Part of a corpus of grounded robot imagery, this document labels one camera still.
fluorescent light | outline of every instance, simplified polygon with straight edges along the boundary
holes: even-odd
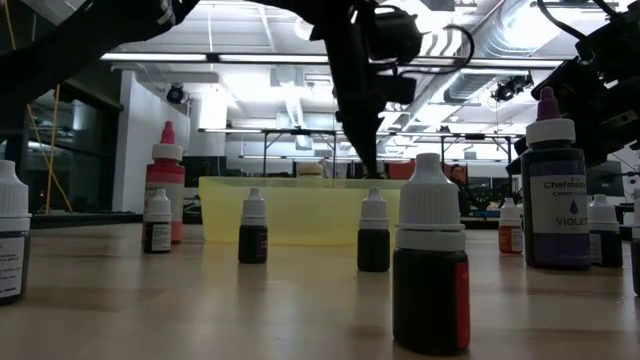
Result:
[[[223,54],[219,56],[220,62],[254,62],[254,63],[308,63],[325,64],[329,58],[324,55],[277,55],[277,54]]]
[[[447,68],[453,67],[461,57],[430,57],[419,56],[408,67]],[[466,69],[526,69],[526,70],[554,70],[565,60],[545,60],[531,58],[473,58]]]
[[[100,60],[103,61],[170,61],[170,62],[207,62],[205,54],[162,54],[162,53],[106,53]]]
[[[527,70],[504,70],[504,69],[462,69],[460,70],[463,74],[472,74],[472,75],[521,75],[527,76],[529,75],[529,71]]]
[[[264,156],[262,156],[262,155],[240,155],[238,157],[240,159],[259,159],[259,160],[264,159]],[[283,159],[283,157],[282,156],[267,155],[267,159]]]
[[[260,129],[198,129],[199,132],[224,133],[224,134],[260,134]]]

security camera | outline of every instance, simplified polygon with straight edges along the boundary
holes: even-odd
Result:
[[[183,84],[171,84],[171,89],[167,92],[167,101],[170,104],[182,105],[187,99]]]

chefmaster label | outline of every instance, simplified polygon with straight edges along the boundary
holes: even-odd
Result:
[[[534,254],[541,263],[589,263],[587,181],[579,161],[533,164],[531,210]]]

black bottle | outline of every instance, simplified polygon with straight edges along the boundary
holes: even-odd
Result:
[[[469,347],[469,263],[458,187],[442,173],[438,154],[418,155],[400,193],[393,337],[425,355],[456,355]]]
[[[31,254],[29,188],[0,160],[0,305],[24,299]]]
[[[387,203],[380,189],[369,189],[362,201],[360,230],[358,230],[358,270],[385,272],[391,262],[391,235]]]
[[[242,207],[238,261],[241,264],[265,263],[268,245],[266,203],[260,190],[252,188]]]
[[[606,195],[594,195],[588,214],[591,264],[621,268],[622,239],[616,209],[609,204]]]

bottle label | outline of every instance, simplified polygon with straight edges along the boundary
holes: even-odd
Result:
[[[471,342],[471,304],[469,300],[469,263],[456,264],[456,316],[458,347],[466,349]]]
[[[588,265],[587,182],[584,163],[552,161],[533,164],[531,227],[537,262]]]
[[[167,198],[171,201],[171,218],[174,222],[182,222],[184,184],[154,183],[148,182],[144,193],[144,210],[147,212],[147,204],[153,198],[158,189],[165,189]]]
[[[0,239],[0,298],[22,291],[24,238]]]
[[[152,223],[150,225],[148,239],[151,241],[151,251],[171,250],[171,224]]]
[[[520,227],[501,226],[499,237],[500,251],[522,252],[522,229]]]
[[[600,234],[589,234],[589,243],[591,244],[591,262],[602,264],[602,238]]]

